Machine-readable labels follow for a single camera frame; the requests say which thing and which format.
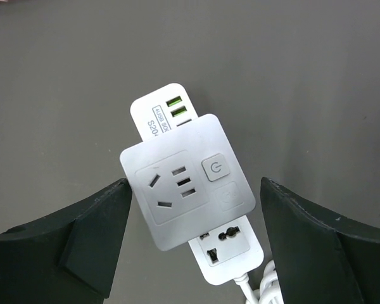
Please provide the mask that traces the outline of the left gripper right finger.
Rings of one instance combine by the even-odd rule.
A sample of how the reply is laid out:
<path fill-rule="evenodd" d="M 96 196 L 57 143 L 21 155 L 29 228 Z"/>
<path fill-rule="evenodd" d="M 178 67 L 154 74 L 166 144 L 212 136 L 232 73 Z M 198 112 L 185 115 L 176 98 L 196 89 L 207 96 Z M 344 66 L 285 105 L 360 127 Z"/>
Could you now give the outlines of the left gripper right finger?
<path fill-rule="evenodd" d="M 380 303 L 380 228 L 267 177 L 260 201 L 285 303 Z"/>

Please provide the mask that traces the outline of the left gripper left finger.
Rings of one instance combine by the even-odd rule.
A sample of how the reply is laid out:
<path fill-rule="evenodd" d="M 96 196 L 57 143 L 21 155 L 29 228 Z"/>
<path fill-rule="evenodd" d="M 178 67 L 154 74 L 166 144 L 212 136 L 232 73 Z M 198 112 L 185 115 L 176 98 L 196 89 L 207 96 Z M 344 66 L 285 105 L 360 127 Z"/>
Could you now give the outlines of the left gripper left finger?
<path fill-rule="evenodd" d="M 0 233 L 0 303 L 109 298 L 132 202 L 127 179 Z"/>

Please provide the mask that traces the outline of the white power strip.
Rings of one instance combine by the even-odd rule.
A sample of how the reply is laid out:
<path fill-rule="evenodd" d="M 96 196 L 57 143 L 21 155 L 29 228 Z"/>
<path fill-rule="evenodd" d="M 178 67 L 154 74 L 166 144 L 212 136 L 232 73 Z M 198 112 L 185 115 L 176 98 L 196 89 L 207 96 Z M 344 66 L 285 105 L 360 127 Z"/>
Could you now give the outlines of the white power strip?
<path fill-rule="evenodd" d="M 178 83 L 167 84 L 136 99 L 130 114 L 141 142 L 174 130 L 198 115 Z M 188 242 L 207 282 L 220 285 L 257 268 L 263 250 L 246 215 L 206 232 Z"/>

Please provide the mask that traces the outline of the white cube adapter plug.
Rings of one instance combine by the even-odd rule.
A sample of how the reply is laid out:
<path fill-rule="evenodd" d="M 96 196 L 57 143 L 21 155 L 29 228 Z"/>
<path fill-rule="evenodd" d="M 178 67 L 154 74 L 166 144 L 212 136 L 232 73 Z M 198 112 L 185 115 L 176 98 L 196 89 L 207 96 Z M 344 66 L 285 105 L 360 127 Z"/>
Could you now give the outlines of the white cube adapter plug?
<path fill-rule="evenodd" d="M 123 150 L 120 162 L 159 250 L 251 212 L 256 199 L 218 117 Z"/>

